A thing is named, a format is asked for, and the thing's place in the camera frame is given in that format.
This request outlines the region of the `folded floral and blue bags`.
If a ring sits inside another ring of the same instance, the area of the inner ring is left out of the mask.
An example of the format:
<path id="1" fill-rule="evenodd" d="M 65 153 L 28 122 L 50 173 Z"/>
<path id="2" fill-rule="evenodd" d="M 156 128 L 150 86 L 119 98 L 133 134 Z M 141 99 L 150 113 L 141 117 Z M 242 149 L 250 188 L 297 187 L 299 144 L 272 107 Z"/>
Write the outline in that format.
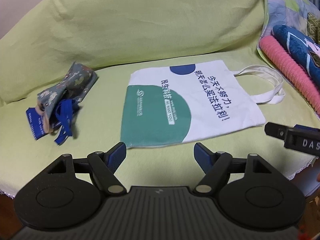
<path id="1" fill-rule="evenodd" d="M 80 110 L 79 103 L 97 79 L 94 70 L 74 62 L 62 81 L 40 92 L 37 105 L 25 111 L 34 139 L 58 131 L 55 143 L 61 145 L 68 137 L 72 137 L 74 116 Z"/>

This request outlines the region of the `white printed canvas tote bag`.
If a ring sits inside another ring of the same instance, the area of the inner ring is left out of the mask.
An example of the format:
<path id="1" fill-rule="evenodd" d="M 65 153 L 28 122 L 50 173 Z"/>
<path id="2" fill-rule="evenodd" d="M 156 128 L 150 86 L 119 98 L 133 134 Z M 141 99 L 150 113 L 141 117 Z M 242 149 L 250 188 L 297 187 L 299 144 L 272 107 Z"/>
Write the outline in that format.
<path id="1" fill-rule="evenodd" d="M 120 139 L 128 148 L 162 147 L 263 125 L 259 105 L 282 102 L 283 83 L 270 67 L 231 71 L 221 60 L 138 70 L 127 86 Z"/>

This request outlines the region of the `blue patterned blanket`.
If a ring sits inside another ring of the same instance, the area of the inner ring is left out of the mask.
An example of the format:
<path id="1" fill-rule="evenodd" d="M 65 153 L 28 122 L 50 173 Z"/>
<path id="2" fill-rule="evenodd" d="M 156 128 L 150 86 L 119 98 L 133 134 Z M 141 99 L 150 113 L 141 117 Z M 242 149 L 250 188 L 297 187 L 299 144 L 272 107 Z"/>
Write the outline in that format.
<path id="1" fill-rule="evenodd" d="M 275 25 L 271 33 L 319 86 L 319 45 L 310 37 L 287 25 Z"/>

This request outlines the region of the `patchwork quilt cover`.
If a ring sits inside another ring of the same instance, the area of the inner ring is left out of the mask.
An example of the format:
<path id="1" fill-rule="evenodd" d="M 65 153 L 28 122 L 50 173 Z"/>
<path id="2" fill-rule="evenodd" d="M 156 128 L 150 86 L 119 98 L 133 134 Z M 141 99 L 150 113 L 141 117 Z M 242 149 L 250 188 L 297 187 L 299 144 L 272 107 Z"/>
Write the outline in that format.
<path id="1" fill-rule="evenodd" d="M 308 14 L 319 18 L 319 9 L 309 0 L 264 0 L 261 38 L 271 34 L 274 25 L 287 25 L 308 34 Z"/>

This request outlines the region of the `pink knitted blanket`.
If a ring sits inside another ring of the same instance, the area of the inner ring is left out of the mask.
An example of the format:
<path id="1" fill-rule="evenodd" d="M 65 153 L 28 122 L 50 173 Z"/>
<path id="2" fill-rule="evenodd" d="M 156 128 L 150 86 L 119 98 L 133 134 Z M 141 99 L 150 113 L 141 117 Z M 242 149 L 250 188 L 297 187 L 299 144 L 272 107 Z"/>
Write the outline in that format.
<path id="1" fill-rule="evenodd" d="M 267 58 L 293 84 L 319 115 L 319 88 L 307 72 L 295 62 L 273 36 L 263 37 L 259 46 Z"/>

